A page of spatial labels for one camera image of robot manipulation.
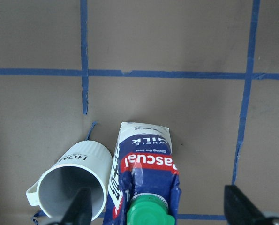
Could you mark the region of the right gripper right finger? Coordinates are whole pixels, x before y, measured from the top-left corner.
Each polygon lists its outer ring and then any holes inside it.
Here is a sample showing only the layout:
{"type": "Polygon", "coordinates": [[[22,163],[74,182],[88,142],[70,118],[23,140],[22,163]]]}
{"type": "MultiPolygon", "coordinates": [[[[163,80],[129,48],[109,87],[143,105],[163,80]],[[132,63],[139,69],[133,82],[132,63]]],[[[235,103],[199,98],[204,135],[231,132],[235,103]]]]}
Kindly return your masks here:
{"type": "Polygon", "coordinates": [[[224,215],[229,225],[271,224],[271,220],[236,185],[225,185],[224,215]]]}

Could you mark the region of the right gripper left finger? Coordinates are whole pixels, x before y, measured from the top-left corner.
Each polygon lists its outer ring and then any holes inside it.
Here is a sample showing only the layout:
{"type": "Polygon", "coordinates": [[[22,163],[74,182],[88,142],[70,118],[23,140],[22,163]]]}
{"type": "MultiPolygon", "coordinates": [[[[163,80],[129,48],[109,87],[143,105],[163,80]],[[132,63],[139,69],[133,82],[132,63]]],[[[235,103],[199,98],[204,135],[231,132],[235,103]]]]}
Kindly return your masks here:
{"type": "Polygon", "coordinates": [[[90,225],[92,221],[91,188],[79,189],[64,217],[62,225],[90,225]]]}

